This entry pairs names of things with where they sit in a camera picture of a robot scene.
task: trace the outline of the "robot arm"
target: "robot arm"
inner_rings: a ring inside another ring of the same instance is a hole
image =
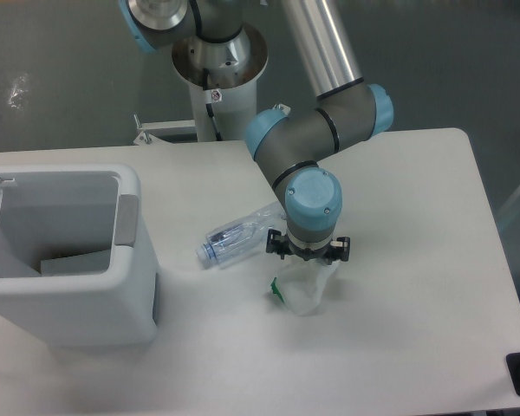
[[[209,87],[208,76],[222,83],[224,62],[250,61],[250,51],[238,54],[241,49],[235,45],[244,32],[240,0],[119,1],[142,49],[152,51],[189,36],[206,45],[204,53],[194,48],[189,57],[200,74],[207,74],[204,88]],[[301,119],[290,119],[279,109],[264,111],[246,128],[250,154],[287,212],[286,235],[271,231],[267,251],[328,263],[347,261],[350,240],[333,238],[342,208],[341,186],[317,162],[387,130],[393,123],[393,104],[382,87],[368,86],[362,79],[335,0],[282,3],[318,108]],[[228,54],[237,59],[227,60]],[[204,59],[194,62],[199,57]]]
[[[382,87],[362,79],[332,0],[283,5],[318,108],[301,119],[264,111],[247,128],[250,154],[287,212],[287,234],[271,231],[267,251],[347,261],[350,239],[333,239],[341,186],[317,162],[387,130],[393,104]]]
[[[119,0],[118,4],[133,37],[147,53],[189,36],[225,42],[243,27],[240,0]]]

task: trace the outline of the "tabletop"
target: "tabletop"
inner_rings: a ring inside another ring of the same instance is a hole
[[[242,142],[0,153],[0,165],[127,163],[160,264],[148,345],[48,348],[0,317],[0,414],[361,414],[520,407],[505,356],[520,305],[470,142],[383,133],[321,163],[352,252],[318,313],[270,294],[282,261],[202,270],[204,234],[275,200]]]

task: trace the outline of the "gray floor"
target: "gray floor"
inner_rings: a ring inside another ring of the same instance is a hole
[[[281,0],[246,3],[270,46],[259,108],[311,109]],[[520,1],[339,4],[366,80],[393,97],[393,129],[465,130],[496,212],[520,183]],[[142,55],[115,0],[0,3],[0,152],[128,145],[133,113],[191,118],[169,51]],[[520,295],[520,220],[503,241]]]

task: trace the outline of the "light blue joint cap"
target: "light blue joint cap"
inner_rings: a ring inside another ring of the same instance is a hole
[[[262,111],[257,115],[249,125],[246,127],[244,133],[244,140],[246,146],[249,148],[250,156],[256,159],[257,150],[262,143],[262,140],[268,135],[270,130],[281,120],[286,119],[287,116],[282,110],[271,109]]]
[[[341,184],[319,167],[302,169],[287,185],[285,207],[289,218],[309,231],[335,227],[341,215]]]
[[[370,84],[375,98],[375,124],[372,136],[385,132],[392,124],[394,118],[393,103],[385,89],[377,84]]]
[[[131,17],[131,12],[129,11],[127,0],[118,0],[118,5],[120,6],[121,14],[125,18],[127,26],[129,26],[129,30],[131,30],[131,35],[133,35],[135,41],[139,45],[140,50],[142,50],[145,54],[156,52],[156,49],[153,48],[153,46],[148,43],[142,33],[140,33],[139,26],[137,26],[137,23],[135,23]]]

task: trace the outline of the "plastic bottle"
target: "plastic bottle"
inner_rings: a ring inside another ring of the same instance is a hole
[[[326,265],[321,260],[289,257],[271,283],[271,291],[296,315],[315,315],[329,278],[341,262]]]
[[[233,264],[251,254],[260,243],[265,243],[270,228],[284,226],[285,210],[275,202],[208,233],[206,244],[196,249],[197,256],[206,268],[214,264]]]

